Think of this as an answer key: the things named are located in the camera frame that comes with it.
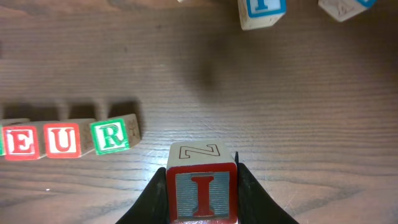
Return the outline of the red U block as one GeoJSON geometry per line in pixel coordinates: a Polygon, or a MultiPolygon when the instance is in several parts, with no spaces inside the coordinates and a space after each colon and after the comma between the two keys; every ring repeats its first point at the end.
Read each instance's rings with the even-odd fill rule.
{"type": "Polygon", "coordinates": [[[90,124],[93,118],[68,119],[44,124],[47,157],[76,159],[94,149],[90,124]]]}

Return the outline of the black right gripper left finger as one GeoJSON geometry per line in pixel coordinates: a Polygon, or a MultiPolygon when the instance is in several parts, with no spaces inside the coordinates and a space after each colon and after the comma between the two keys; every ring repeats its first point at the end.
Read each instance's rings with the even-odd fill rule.
{"type": "Polygon", "coordinates": [[[116,224],[169,224],[166,169],[159,168],[132,207],[116,224]]]}

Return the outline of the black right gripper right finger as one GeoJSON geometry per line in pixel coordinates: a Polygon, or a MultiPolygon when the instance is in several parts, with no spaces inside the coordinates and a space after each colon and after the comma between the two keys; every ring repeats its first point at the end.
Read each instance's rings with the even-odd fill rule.
{"type": "Polygon", "coordinates": [[[235,152],[234,160],[238,168],[240,224],[299,224],[274,201],[246,165],[239,161],[238,152],[235,152]]]}

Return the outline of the red I block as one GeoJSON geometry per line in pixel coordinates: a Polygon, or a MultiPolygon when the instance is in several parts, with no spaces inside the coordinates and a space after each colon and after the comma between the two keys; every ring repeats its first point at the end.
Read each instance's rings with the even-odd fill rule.
{"type": "Polygon", "coordinates": [[[238,222],[238,167],[223,142],[173,143],[165,178],[171,223],[238,222]]]}

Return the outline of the red E wooden block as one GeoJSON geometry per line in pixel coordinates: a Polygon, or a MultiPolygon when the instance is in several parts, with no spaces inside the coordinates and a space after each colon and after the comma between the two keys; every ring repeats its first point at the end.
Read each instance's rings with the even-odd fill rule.
{"type": "Polygon", "coordinates": [[[34,161],[47,156],[44,125],[58,121],[30,121],[2,127],[7,161],[34,161]]]}

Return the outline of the green R wooden block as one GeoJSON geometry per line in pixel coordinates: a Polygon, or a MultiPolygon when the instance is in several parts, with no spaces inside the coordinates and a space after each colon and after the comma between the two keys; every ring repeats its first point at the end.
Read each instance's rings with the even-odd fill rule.
{"type": "Polygon", "coordinates": [[[96,121],[90,124],[90,131],[97,155],[129,150],[141,140],[135,114],[96,121]]]}

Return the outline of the blue P wooden block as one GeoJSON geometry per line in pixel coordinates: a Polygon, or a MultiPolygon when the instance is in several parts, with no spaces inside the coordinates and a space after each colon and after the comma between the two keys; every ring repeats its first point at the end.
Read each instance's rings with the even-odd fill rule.
{"type": "Polygon", "coordinates": [[[286,0],[238,0],[242,30],[273,26],[287,10],[286,0]]]}

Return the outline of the blue 2 wooden block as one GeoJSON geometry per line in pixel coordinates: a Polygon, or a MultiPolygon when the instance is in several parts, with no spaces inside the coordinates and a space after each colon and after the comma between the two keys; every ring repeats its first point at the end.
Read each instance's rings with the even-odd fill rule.
{"type": "Polygon", "coordinates": [[[377,0],[318,0],[318,6],[338,22],[367,11],[377,0]]]}

